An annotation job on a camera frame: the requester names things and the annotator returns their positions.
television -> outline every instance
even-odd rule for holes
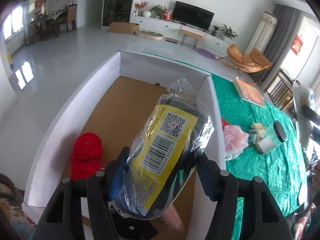
[[[208,30],[214,13],[197,6],[176,1],[173,20]]]

book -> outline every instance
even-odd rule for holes
[[[241,81],[239,78],[235,78],[233,84],[235,85],[235,88],[242,100],[264,107],[262,97],[260,96],[258,90],[256,90],[254,87]]]

purple rug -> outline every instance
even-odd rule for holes
[[[195,49],[195,51],[198,52],[201,56],[207,57],[212,60],[217,60],[216,55],[214,55],[213,53],[211,53],[205,49],[197,48],[197,49]]]

dark cabinet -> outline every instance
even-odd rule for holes
[[[103,26],[111,22],[129,22],[132,0],[104,0]]]

green tablecloth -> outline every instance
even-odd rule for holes
[[[241,100],[232,82],[212,75],[217,92],[221,117],[243,131],[254,122],[265,127],[278,120],[284,127],[287,141],[266,155],[259,155],[253,147],[244,149],[236,159],[227,161],[227,170],[238,178],[263,178],[284,216],[298,208],[301,183],[307,183],[303,155],[291,120],[277,108],[265,102],[261,108]],[[238,199],[233,240],[238,240],[242,222],[243,199]]]

